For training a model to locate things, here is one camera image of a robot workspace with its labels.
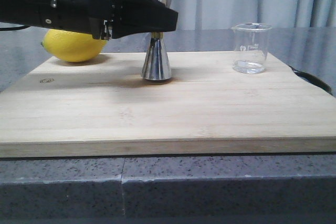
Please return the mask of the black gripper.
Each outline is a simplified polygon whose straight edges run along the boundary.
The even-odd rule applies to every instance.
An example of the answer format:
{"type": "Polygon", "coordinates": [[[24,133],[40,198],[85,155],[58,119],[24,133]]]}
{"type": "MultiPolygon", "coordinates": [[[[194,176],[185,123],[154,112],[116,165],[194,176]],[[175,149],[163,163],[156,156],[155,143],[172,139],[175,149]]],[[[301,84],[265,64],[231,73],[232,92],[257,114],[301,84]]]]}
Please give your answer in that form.
{"type": "Polygon", "coordinates": [[[90,34],[108,40],[112,0],[1,0],[1,22],[90,34]]]}

